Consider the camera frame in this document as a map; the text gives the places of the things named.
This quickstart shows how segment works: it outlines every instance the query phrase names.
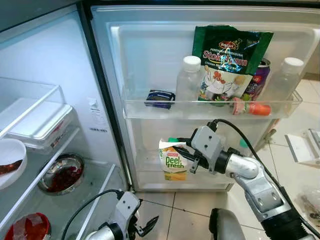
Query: blue package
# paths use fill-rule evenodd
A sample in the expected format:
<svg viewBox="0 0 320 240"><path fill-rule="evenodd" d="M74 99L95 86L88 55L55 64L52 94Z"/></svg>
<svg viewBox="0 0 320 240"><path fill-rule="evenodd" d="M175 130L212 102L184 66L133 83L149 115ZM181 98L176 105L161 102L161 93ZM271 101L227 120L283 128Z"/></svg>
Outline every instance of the blue package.
<svg viewBox="0 0 320 240"><path fill-rule="evenodd" d="M155 90L151 89L147 101L174 101L176 100L176 95L169 91ZM172 102L144 102L148 107L156 107L163 109L170 109Z"/></svg>

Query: white bottle cap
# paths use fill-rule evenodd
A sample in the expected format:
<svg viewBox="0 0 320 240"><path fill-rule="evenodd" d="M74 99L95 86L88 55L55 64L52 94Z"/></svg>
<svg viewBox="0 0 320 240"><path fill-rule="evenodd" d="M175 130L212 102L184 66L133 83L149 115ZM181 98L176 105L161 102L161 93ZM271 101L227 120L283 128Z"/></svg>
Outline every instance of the white bottle cap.
<svg viewBox="0 0 320 240"><path fill-rule="evenodd" d="M304 61L295 57L286 57L282 64L282 72L286 74L298 74L304 65Z"/></svg>
<svg viewBox="0 0 320 240"><path fill-rule="evenodd" d="M183 70L195 73L200 70L201 59L197 56L186 56L183 58Z"/></svg>

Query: green snack bag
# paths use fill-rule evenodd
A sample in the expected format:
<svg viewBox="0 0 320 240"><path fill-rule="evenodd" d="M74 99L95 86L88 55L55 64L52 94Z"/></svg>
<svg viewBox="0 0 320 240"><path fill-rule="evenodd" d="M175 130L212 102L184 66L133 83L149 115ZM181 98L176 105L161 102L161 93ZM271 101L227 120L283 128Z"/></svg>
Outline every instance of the green snack bag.
<svg viewBox="0 0 320 240"><path fill-rule="evenodd" d="M240 98L263 58L273 32L239 31L229 25L196 26L192 55L205 75L199 101Z"/></svg>

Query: purple can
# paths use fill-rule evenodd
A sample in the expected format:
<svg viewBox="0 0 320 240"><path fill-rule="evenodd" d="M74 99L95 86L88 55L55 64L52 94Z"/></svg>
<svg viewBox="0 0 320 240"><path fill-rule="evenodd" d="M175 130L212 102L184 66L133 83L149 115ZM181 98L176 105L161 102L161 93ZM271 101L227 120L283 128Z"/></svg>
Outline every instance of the purple can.
<svg viewBox="0 0 320 240"><path fill-rule="evenodd" d="M249 85L245 89L242 100L255 101L266 84L267 76L270 72L270 61L262 58L255 74L253 75Z"/></svg>

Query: snack bag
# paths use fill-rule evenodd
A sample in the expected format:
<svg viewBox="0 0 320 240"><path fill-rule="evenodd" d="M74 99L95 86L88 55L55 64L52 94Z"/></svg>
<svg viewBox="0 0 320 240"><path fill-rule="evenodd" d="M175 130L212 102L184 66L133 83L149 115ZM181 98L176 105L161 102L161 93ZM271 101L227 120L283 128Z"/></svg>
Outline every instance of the snack bag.
<svg viewBox="0 0 320 240"><path fill-rule="evenodd" d="M196 26L192 55L204 78L199 101L241 98L263 58L273 32L239 31L229 25Z"/></svg>
<svg viewBox="0 0 320 240"><path fill-rule="evenodd" d="M187 178L188 160L181 156L173 146L183 147L185 142L159 141L159 157L164 171L164 179L184 181Z"/></svg>

